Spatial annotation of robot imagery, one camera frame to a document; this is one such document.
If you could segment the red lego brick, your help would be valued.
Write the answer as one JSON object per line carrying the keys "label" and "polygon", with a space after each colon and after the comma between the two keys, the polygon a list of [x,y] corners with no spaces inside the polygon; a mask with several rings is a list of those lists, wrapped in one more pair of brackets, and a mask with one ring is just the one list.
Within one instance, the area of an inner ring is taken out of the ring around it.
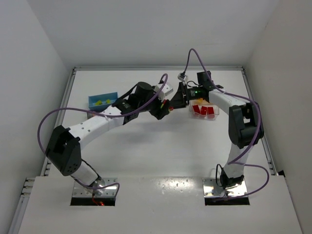
{"label": "red lego brick", "polygon": [[215,114],[215,110],[213,106],[209,106],[207,107],[207,115],[214,115]]}
{"label": "red lego brick", "polygon": [[193,105],[193,106],[192,106],[192,111],[193,111],[194,113],[200,114],[200,108],[199,108],[199,106],[198,106],[198,105]]}

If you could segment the red half round lego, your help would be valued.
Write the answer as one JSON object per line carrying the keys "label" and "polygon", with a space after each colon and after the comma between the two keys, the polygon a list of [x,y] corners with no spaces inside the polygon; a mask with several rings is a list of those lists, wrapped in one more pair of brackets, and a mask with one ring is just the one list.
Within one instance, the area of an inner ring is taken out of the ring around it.
{"label": "red half round lego", "polygon": [[207,115],[207,107],[206,106],[201,106],[201,108],[200,108],[200,115],[201,116],[206,116]]}

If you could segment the green red orange lego stack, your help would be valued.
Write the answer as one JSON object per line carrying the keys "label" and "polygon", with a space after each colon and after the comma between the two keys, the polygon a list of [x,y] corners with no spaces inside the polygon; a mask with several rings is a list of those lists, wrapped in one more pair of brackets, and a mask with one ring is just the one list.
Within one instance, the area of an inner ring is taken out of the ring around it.
{"label": "green red orange lego stack", "polygon": [[163,103],[161,104],[160,109],[168,110],[169,112],[171,112],[174,108],[173,106],[171,106],[170,101],[168,99],[165,99]]}

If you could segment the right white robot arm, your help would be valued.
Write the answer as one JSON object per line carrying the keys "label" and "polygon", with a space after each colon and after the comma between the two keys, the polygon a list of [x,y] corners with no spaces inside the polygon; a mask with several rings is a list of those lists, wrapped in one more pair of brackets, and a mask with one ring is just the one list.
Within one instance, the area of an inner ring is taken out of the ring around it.
{"label": "right white robot arm", "polygon": [[209,71],[197,73],[196,86],[188,86],[185,73],[180,73],[178,79],[178,90],[170,101],[173,108],[184,108],[192,100],[201,98],[228,115],[228,135],[232,145],[219,181],[223,189],[241,184],[249,151],[264,136],[258,104],[243,96],[230,95],[221,85],[215,85]]}

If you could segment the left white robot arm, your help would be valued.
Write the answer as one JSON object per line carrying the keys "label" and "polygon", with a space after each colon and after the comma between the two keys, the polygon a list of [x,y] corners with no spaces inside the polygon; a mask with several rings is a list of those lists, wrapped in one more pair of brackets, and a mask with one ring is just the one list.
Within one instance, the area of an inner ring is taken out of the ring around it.
{"label": "left white robot arm", "polygon": [[169,84],[151,86],[137,83],[127,94],[119,97],[98,115],[77,125],[56,127],[50,137],[46,156],[63,176],[71,176],[86,188],[96,187],[100,176],[81,158],[81,150],[107,131],[125,125],[138,117],[140,112],[149,112],[157,119],[169,114],[166,97],[173,92]]}

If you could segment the clear plastic bin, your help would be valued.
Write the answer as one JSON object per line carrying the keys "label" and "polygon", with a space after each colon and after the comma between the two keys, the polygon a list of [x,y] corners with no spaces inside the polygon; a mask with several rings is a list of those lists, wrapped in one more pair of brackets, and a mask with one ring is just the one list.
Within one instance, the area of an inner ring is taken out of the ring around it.
{"label": "clear plastic bin", "polygon": [[213,121],[219,116],[219,108],[215,105],[191,104],[190,118]]}

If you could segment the blue plastic bin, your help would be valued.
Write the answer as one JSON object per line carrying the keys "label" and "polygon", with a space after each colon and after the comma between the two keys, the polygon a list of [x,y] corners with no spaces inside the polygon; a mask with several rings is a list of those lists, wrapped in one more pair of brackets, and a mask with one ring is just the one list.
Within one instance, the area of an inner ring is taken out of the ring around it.
{"label": "blue plastic bin", "polygon": [[[108,106],[113,104],[117,99],[118,99],[118,93],[117,92],[89,96],[88,97],[88,107],[89,107],[89,110],[91,110],[91,111],[102,112]],[[99,100],[102,101],[102,105],[95,106],[95,103]]]}

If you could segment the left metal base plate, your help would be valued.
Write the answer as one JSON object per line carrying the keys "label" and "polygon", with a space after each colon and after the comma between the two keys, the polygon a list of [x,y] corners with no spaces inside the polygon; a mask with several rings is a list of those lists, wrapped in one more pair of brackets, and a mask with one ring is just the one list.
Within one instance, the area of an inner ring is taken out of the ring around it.
{"label": "left metal base plate", "polygon": [[90,186],[82,185],[79,181],[74,182],[72,197],[74,198],[116,198],[120,184],[117,178],[102,178],[96,180]]}

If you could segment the metal base plate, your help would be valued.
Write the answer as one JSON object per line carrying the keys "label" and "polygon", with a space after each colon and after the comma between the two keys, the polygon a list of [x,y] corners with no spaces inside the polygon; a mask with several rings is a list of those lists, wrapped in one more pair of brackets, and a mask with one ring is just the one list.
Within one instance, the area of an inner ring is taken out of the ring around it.
{"label": "metal base plate", "polygon": [[228,198],[246,195],[247,187],[245,180],[241,184],[235,184],[225,189],[221,186],[219,179],[212,177],[203,178],[203,192],[205,198]]}
{"label": "metal base plate", "polygon": [[74,182],[72,197],[74,198],[116,198],[120,184],[117,178],[102,178],[96,180],[90,186],[82,185],[79,181]]}

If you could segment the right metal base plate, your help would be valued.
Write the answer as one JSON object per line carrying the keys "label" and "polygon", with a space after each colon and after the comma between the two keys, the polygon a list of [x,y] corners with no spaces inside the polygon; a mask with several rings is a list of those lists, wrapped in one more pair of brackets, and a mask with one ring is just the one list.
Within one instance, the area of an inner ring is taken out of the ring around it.
{"label": "right metal base plate", "polygon": [[245,180],[241,184],[235,184],[225,189],[221,186],[219,179],[212,177],[203,178],[203,192],[205,198],[228,198],[246,195],[247,187]]}

